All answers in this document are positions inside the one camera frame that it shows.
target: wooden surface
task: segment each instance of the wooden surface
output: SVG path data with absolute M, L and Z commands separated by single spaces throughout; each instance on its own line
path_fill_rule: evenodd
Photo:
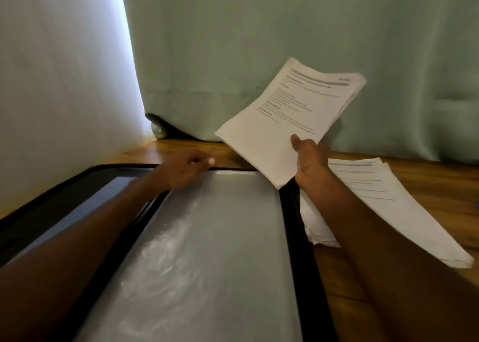
M 225 144 L 185 140 L 152 141 L 112 159 L 110 163 L 158 164 L 185 148 L 208 152 L 215 157 L 217 167 L 253 168 Z M 332 153 L 330 157 L 354 160 L 371 156 Z M 479 210 L 474 208 L 474 201 L 479 200 L 479 168 L 409 159 L 381 159 L 389 163 L 404 187 L 451 236 L 474 259 L 479 258 Z M 314 253 L 340 341 L 392 341 L 393 336 L 369 303 L 343 251 L 316 245 Z M 479 285 L 477 262 L 473 268 L 458 272 Z

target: person's left hand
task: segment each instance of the person's left hand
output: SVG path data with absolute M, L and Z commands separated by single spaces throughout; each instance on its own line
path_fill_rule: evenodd
M 197 175 L 215 165 L 215 160 L 200 150 L 185 150 L 169 157 L 148 176 L 155 193 L 183 188 Z

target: hand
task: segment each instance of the hand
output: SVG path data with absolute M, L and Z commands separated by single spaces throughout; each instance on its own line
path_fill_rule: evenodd
M 148 176 L 148 184 L 156 194 L 174 188 L 183 188 L 197 175 L 215 165 L 215 160 L 200 150 L 176 153 L 157 166 Z
M 317 187 L 321 177 L 330 172 L 329 145 L 324 140 L 318 144 L 311 139 L 301 140 L 296 134 L 291 135 L 291 145 L 298 153 L 299 170 L 295 175 L 296 183 L 308 192 L 315 185 Z

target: forearm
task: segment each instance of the forearm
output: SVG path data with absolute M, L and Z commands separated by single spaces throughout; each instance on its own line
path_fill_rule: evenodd
M 0 341 L 46 336 L 154 191 L 140 178 L 71 228 L 0 269 Z
M 382 315 L 409 341 L 479 333 L 478 290 L 399 234 L 330 170 L 306 189 Z

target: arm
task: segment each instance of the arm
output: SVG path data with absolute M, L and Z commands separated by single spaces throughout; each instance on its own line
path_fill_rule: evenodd
M 45 339 L 146 202 L 185 186 L 214 160 L 200 151 L 171 157 L 87 218 L 0 269 L 0 341 Z
M 295 178 L 344 249 L 369 296 L 407 341 L 479 339 L 479 289 L 409 241 L 328 167 L 328 147 L 291 137 Z

